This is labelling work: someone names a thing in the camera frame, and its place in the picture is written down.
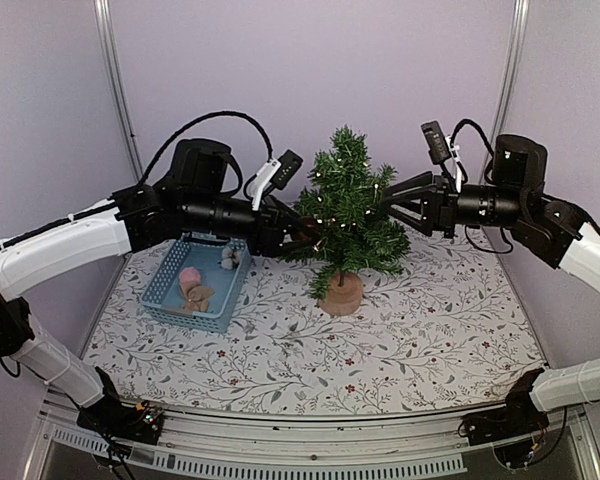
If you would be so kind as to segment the small green christmas tree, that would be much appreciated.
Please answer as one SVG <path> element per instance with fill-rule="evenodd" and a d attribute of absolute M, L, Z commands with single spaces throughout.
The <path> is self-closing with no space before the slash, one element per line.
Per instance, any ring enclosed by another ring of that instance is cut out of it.
<path fill-rule="evenodd" d="M 324 263 L 310 282 L 311 298 L 323 299 L 336 273 L 403 273 L 409 238 L 404 226 L 381 208 L 396 174 L 388 164 L 373 169 L 366 135 L 347 125 L 334 131 L 329 150 L 315 154 L 311 185 L 303 188 L 293 209 L 317 220 L 322 242 L 317 251 L 282 256 L 287 262 Z"/>

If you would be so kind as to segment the beige burlap bow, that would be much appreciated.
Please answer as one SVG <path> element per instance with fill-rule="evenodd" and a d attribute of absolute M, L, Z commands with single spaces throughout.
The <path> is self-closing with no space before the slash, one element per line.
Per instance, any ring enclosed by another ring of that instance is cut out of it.
<path fill-rule="evenodd" d="M 197 285 L 188 290 L 181 290 L 181 293 L 184 299 L 182 304 L 184 311 L 206 313 L 215 291 L 209 286 Z"/>

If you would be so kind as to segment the dark red bauble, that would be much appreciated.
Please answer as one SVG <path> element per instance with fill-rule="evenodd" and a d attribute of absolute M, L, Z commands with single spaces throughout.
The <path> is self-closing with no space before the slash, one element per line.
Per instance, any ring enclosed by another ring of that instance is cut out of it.
<path fill-rule="evenodd" d="M 304 227 L 298 231 L 298 238 L 300 240 L 320 239 L 319 224 L 316 219 L 311 217 L 301 217 L 300 222 L 304 225 Z"/>

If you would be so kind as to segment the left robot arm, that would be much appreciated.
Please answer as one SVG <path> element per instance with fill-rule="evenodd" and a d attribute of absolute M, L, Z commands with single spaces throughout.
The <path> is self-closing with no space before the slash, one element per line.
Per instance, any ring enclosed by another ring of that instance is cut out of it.
<path fill-rule="evenodd" d="M 186 232 L 239 238 L 251 253 L 278 257 L 319 241 L 315 228 L 266 194 L 283 188 L 302 164 L 286 151 L 269 159 L 238 200 L 224 191 L 225 172 L 237 165 L 229 146 L 209 139 L 177 143 L 167 173 L 113 193 L 88 210 L 35 231 L 0 240 L 0 358 L 9 357 L 64 391 L 108 434 L 128 426 L 107 374 L 84 363 L 31 314 L 23 293 L 91 262 L 137 253 Z"/>

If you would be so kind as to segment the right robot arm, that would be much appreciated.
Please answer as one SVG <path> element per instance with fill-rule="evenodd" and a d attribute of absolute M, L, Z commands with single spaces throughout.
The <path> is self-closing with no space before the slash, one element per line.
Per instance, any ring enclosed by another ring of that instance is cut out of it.
<path fill-rule="evenodd" d="M 425 172 L 386 189 L 382 208 L 423 235 L 451 238 L 458 225 L 510 232 L 548 266 L 578 278 L 600 294 L 600 227 L 581 207 L 545 193 L 548 152 L 535 141 L 502 134 L 495 141 L 488 185 L 458 186 Z M 536 412 L 600 400 L 600 358 L 524 374 L 506 397 L 497 427 L 517 436 Z"/>

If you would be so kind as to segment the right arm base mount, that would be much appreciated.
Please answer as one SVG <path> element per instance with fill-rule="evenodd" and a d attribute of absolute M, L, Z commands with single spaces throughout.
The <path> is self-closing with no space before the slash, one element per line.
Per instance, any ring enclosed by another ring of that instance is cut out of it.
<path fill-rule="evenodd" d="M 524 373 L 507 393 L 503 406 L 464 415 L 457 434 L 475 446 L 539 432 L 538 440 L 523 441 L 521 446 L 498 447 L 496 452 L 498 461 L 513 469 L 530 466 L 539 460 L 549 420 L 547 413 L 533 404 L 530 393 L 533 382 L 543 372 L 543 368 L 538 368 Z"/>

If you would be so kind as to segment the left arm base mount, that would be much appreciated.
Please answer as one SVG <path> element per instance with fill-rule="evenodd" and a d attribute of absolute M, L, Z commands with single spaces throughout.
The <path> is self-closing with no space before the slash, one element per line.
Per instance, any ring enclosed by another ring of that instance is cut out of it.
<path fill-rule="evenodd" d="M 124 405 L 110 377 L 99 367 L 95 371 L 103 382 L 104 397 L 90 407 L 79 409 L 77 425 L 107 438 L 157 445 L 164 424 L 164 410 L 148 400 L 135 406 Z"/>

